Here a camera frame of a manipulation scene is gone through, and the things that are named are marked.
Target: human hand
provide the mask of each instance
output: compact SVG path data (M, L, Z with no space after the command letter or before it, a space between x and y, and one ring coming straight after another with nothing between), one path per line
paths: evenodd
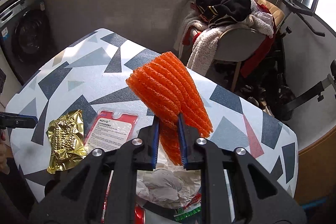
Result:
M5 140L5 131L0 129L0 171L8 175L9 167L7 165Z

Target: table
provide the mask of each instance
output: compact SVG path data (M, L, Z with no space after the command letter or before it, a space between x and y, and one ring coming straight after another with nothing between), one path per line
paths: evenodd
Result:
M75 109L83 110L84 132L101 107L137 111L133 132L153 122L154 114L127 86L132 70L159 54L107 29L98 29L57 54L38 70L6 107L7 112L34 115L34 129L9 130L14 160L36 200L54 175L46 169L51 120ZM202 97L214 132L211 141L233 150L246 148L284 189L294 196L298 172L295 133L244 99L188 70Z

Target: gold foil package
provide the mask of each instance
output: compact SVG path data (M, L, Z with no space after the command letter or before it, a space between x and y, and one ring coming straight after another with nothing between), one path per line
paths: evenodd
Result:
M49 173L71 169L85 158L82 110L52 120L47 134L51 145Z

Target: crumpled tissue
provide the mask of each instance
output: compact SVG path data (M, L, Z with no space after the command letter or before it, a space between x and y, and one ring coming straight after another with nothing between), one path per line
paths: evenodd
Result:
M159 144L154 171L138 171L136 194L159 206L176 209L186 206L201 187L200 170L174 165Z

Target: pink triangle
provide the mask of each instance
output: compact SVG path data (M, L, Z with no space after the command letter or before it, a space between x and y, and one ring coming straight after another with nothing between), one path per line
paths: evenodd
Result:
M263 155L264 151L263 151L255 133L253 132L253 129L250 126L249 121L247 120L247 118L245 117L244 114L243 114L243 117L244 117L246 132L247 132L247 138L249 139L249 144L250 144L250 154L256 159L256 158L260 157L261 155Z

